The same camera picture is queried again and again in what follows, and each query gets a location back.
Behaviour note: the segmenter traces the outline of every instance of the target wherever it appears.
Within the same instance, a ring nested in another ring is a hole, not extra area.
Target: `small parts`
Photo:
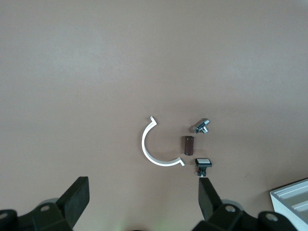
[[[195,133],[199,133],[199,131],[205,133],[208,133],[208,130],[206,128],[206,125],[209,123],[210,121],[208,119],[202,119],[198,124],[196,124],[196,126],[193,127],[193,130]]]
[[[185,155],[193,155],[193,136],[185,136]]]
[[[196,172],[196,175],[199,177],[205,177],[206,176],[206,168],[212,167],[212,162],[210,159],[196,159],[195,163],[199,170]]]

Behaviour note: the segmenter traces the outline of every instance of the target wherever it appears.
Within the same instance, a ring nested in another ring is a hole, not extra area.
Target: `white plastic container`
[[[298,231],[308,231],[308,179],[270,192],[274,210],[287,217]]]

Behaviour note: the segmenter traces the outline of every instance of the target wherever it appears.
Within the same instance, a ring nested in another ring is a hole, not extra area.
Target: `metal screw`
[[[270,221],[278,221],[278,218],[272,213],[267,213],[265,216]]]
[[[7,213],[2,213],[2,214],[0,214],[0,219],[4,219],[4,218],[6,218],[7,216],[8,216]]]
[[[227,205],[226,206],[226,210],[228,212],[231,212],[231,213],[234,213],[236,211],[236,209],[233,206],[231,206],[231,205]]]
[[[41,212],[47,211],[48,209],[50,209],[49,205],[43,206],[42,208],[40,208]]]

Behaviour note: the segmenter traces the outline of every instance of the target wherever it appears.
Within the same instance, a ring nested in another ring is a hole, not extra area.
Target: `small brown part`
[[[193,136],[186,136],[185,137],[185,155],[193,155]]]

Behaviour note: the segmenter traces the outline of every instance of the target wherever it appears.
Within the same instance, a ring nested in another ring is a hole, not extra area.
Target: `white curved bracket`
[[[182,166],[184,166],[184,162],[182,161],[182,159],[179,157],[175,160],[172,161],[161,161],[161,160],[157,160],[154,157],[152,157],[148,150],[146,150],[145,148],[145,137],[148,134],[148,132],[157,125],[156,121],[154,120],[153,116],[150,117],[150,119],[152,120],[152,122],[145,128],[143,135],[142,135],[142,141],[141,141],[141,145],[142,145],[142,150],[143,153],[145,155],[146,158],[148,158],[149,161],[151,161],[153,164],[159,165],[159,166],[164,166],[164,167],[168,167],[168,166],[173,166],[173,165],[177,165],[177,164],[181,164]]]

